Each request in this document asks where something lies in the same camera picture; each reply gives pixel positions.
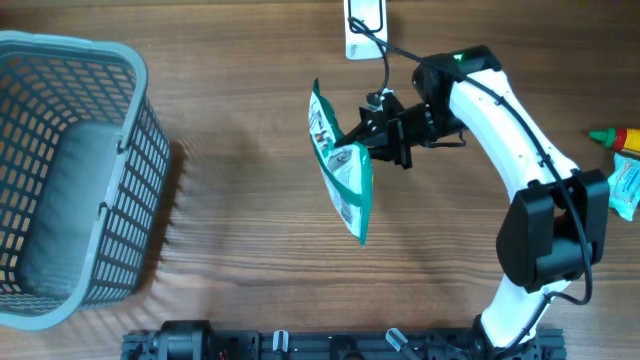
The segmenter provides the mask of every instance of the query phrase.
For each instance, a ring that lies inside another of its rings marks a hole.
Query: basket
[[[146,88],[127,46],[0,31],[0,325],[136,288],[170,159]]]

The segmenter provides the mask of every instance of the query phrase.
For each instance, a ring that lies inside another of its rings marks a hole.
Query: green bottle cap
[[[608,128],[607,130],[590,131],[589,137],[601,143],[602,146],[610,148],[616,139],[616,129]]]

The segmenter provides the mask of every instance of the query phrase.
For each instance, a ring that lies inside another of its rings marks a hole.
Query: yellow label
[[[627,129],[627,140],[624,142],[624,148],[640,152],[640,129]]]

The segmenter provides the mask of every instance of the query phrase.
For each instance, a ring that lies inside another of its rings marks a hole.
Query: white bracket
[[[376,43],[366,36],[352,31],[349,26],[350,16],[362,20],[376,37],[387,41],[387,0],[344,0],[345,54],[347,59],[381,58],[382,54]]]

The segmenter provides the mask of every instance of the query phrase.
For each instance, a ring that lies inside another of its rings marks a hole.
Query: basket bottom
[[[66,299],[75,290],[121,129],[118,124],[80,122],[61,137],[18,262],[23,292]]]

